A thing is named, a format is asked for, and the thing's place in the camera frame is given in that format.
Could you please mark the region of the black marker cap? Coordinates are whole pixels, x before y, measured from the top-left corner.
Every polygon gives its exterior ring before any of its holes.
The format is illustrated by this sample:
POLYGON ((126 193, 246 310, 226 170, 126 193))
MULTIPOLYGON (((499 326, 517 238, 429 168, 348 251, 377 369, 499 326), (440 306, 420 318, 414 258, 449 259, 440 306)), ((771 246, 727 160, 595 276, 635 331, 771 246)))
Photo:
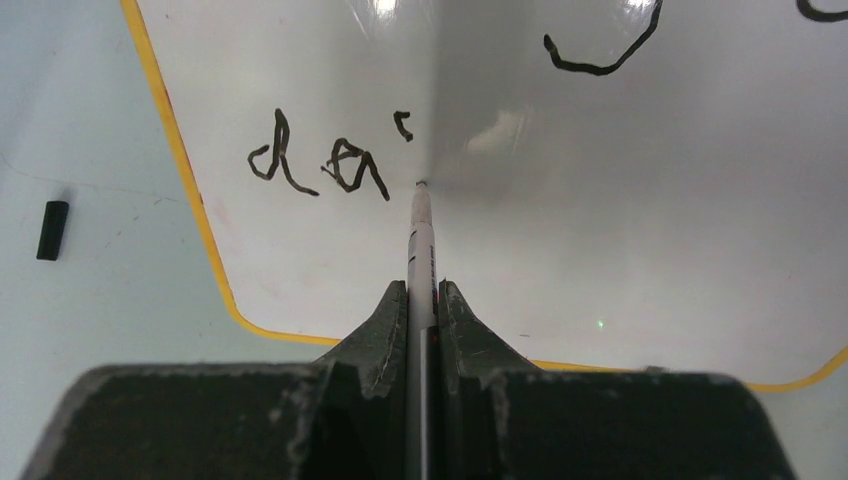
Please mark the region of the black marker cap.
POLYGON ((37 260, 56 261, 61 252, 70 204, 63 200, 52 200, 45 204, 40 230, 37 260))

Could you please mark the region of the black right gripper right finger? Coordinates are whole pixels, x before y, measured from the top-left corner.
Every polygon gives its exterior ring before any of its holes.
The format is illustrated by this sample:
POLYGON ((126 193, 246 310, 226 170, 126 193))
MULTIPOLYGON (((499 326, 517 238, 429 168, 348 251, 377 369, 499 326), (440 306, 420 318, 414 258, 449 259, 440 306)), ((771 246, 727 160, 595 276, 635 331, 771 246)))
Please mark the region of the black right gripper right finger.
POLYGON ((541 369, 440 285, 442 479, 791 479, 755 396, 715 373, 541 369))

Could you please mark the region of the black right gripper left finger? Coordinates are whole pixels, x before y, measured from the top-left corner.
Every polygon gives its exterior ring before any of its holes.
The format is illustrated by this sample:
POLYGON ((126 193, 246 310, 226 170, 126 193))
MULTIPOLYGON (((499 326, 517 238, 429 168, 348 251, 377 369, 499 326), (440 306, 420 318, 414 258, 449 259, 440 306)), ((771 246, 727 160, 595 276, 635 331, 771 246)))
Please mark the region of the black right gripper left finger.
POLYGON ((307 363, 105 365, 67 390, 30 479, 400 479, 407 289, 307 363))

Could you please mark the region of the yellow framed whiteboard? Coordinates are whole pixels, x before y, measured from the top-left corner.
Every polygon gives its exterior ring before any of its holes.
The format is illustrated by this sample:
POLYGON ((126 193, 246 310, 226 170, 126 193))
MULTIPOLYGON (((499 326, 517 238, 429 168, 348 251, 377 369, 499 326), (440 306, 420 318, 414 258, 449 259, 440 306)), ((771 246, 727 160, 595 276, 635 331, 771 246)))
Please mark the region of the yellow framed whiteboard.
POLYGON ((407 269, 548 368, 847 361, 843 1, 126 1, 216 282, 331 344, 407 269))

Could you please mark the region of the white whiteboard marker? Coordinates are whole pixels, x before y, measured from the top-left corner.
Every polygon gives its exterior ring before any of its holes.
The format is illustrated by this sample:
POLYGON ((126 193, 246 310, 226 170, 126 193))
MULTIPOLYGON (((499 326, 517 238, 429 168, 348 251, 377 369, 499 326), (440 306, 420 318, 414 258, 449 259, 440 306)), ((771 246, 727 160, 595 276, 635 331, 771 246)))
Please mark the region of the white whiteboard marker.
POLYGON ((427 184, 415 186, 407 263, 407 466, 408 479, 428 479, 431 471, 432 333, 437 326, 435 233, 427 184))

